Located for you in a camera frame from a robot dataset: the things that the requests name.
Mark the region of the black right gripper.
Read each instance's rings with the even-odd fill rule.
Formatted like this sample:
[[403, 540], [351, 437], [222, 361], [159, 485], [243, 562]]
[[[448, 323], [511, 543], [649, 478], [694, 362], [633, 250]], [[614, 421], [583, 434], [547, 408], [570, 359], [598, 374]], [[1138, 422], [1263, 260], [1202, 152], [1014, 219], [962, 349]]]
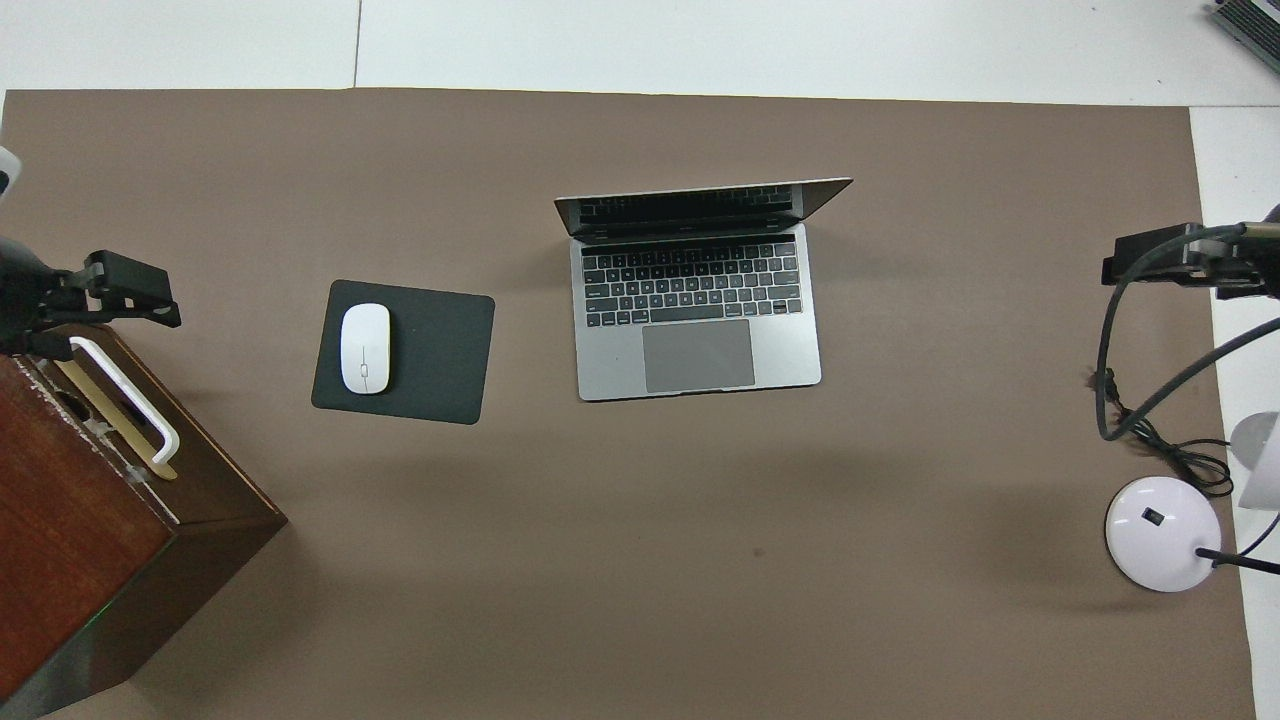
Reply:
[[1196, 234], [1188, 243], [1153, 256], [1130, 283], [1175, 283], [1215, 288], [1216, 299], [1268, 297], [1268, 225], [1167, 225], [1117, 237], [1110, 263], [1102, 263], [1102, 286], [1119, 286], [1132, 266], [1162, 243]]

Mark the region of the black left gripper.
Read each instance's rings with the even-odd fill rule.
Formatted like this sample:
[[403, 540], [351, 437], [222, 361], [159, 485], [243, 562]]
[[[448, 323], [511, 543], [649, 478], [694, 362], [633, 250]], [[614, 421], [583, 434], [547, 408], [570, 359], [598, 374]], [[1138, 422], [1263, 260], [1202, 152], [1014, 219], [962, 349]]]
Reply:
[[[91, 252], [78, 272], [56, 270], [14, 240], [1, 238], [1, 351], [6, 356], [35, 355], [72, 359], [70, 341], [45, 331], [82, 322], [87, 297], [100, 299], [106, 322], [145, 319], [180, 325], [172, 301], [169, 274], [159, 268], [108, 250]], [[132, 300], [105, 300], [123, 297]]]

